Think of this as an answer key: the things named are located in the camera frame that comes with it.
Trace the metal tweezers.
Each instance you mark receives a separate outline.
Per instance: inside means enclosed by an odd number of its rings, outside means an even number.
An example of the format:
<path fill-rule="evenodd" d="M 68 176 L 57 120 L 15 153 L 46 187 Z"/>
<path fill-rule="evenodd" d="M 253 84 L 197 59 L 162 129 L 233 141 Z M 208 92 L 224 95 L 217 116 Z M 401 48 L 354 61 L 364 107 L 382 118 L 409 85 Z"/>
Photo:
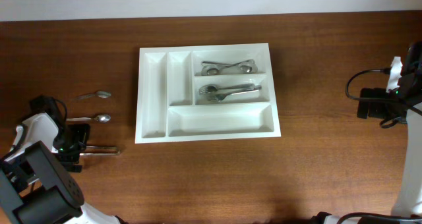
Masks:
<path fill-rule="evenodd" d="M 80 156 L 116 156 L 121 150 L 116 146 L 87 146 Z"/>

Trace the metal fork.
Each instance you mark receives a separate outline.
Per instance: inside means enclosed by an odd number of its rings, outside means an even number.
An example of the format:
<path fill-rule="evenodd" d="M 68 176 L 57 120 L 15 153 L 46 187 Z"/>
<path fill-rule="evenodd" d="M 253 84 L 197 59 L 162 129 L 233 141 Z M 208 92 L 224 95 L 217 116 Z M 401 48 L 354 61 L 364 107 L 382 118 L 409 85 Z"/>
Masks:
<path fill-rule="evenodd" d="M 200 87 L 198 89 L 199 94 L 210 94 L 217 92 L 219 90 L 230 90 L 230 89 L 247 89 L 247 88 L 254 88 L 254 84 L 238 84 L 234 86 L 219 86 L 217 84 L 208 84 Z"/>
<path fill-rule="evenodd" d="M 225 100 L 226 97 L 231 96 L 231 95 L 245 94 L 249 92 L 259 91 L 261 89 L 262 89 L 262 86 L 258 85 L 258 86 L 255 86 L 254 88 L 241 89 L 241 90 L 236 90 L 236 91 L 227 92 L 227 93 L 207 94 L 206 99 L 212 102 L 221 102 Z"/>

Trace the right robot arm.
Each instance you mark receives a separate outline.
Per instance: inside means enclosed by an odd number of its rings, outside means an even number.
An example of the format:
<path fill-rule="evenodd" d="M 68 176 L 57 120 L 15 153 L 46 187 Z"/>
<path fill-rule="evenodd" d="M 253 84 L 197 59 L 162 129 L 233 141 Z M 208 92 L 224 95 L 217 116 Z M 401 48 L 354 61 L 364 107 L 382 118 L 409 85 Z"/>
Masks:
<path fill-rule="evenodd" d="M 352 81 L 367 73 L 389 76 L 385 88 L 349 92 Z M 407 148 L 402 184 L 389 215 L 354 212 L 343 216 L 320 212 L 310 223 L 421 223 L 421 42 L 410 45 L 406 59 L 395 57 L 388 68 L 369 69 L 353 75 L 345 85 L 346 97 L 358 102 L 357 117 L 380 119 L 380 128 L 407 126 Z"/>

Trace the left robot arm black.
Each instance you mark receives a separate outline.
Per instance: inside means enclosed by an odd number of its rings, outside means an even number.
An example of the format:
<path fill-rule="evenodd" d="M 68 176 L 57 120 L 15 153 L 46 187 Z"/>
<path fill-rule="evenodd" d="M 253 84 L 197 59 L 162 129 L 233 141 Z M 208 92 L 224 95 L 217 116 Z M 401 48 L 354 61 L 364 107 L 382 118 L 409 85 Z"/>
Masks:
<path fill-rule="evenodd" d="M 53 97 L 30 101 L 31 113 L 1 157 L 1 209 L 11 223 L 124 224 L 88 204 L 72 177 L 82 167 L 90 125 L 67 125 L 66 105 Z"/>

